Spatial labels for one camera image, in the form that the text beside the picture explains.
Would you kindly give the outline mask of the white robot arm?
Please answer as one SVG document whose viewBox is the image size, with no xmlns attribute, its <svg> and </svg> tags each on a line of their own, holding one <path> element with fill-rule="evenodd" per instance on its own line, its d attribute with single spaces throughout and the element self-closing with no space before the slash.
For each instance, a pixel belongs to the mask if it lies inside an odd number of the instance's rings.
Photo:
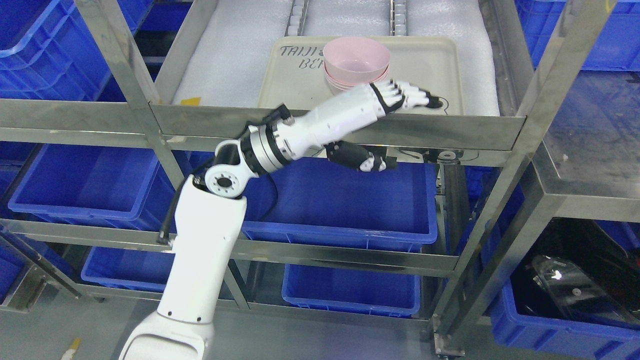
<svg viewBox="0 0 640 360">
<path fill-rule="evenodd" d="M 247 122 L 236 139 L 183 180 L 171 205 L 176 237 L 173 265 L 157 309 L 127 338 L 121 360 L 204 360 L 215 336 L 214 314 L 231 252 L 247 211 L 249 180 L 274 173 L 290 160 L 274 128 L 292 121 L 279 105 Z"/>
</svg>

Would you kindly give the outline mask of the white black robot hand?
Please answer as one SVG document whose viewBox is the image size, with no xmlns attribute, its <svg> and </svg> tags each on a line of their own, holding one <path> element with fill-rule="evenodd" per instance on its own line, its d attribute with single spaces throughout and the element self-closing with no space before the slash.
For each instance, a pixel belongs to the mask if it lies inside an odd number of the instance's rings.
<svg viewBox="0 0 640 360">
<path fill-rule="evenodd" d="M 282 164 L 299 160 L 311 148 L 323 148 L 329 161 L 363 173 L 379 173 L 395 169 L 396 159 L 344 138 L 398 110 L 443 106 L 441 96 L 404 80 L 360 84 L 303 116 L 270 126 L 270 146 Z"/>
</svg>

